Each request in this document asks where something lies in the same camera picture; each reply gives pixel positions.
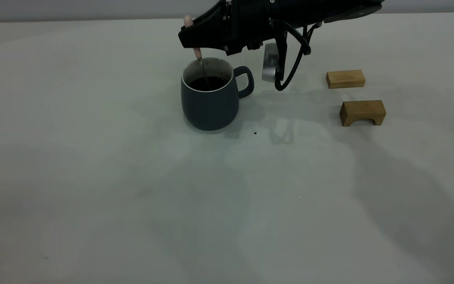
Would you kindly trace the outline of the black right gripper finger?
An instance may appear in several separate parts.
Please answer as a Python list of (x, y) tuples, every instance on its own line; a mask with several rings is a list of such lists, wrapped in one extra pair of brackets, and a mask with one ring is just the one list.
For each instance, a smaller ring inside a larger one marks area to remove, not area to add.
[(217, 2), (203, 15), (193, 20), (193, 25), (182, 27), (178, 37), (185, 48), (211, 48), (223, 50), (225, 37), (226, 2)]

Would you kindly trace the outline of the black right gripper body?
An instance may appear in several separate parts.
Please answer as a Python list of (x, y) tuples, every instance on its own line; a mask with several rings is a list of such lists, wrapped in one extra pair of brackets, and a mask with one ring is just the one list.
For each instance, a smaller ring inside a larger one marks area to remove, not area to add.
[(245, 47), (257, 50), (266, 40), (287, 39), (288, 32), (280, 24), (279, 0), (227, 0), (225, 6), (222, 47), (228, 56)]

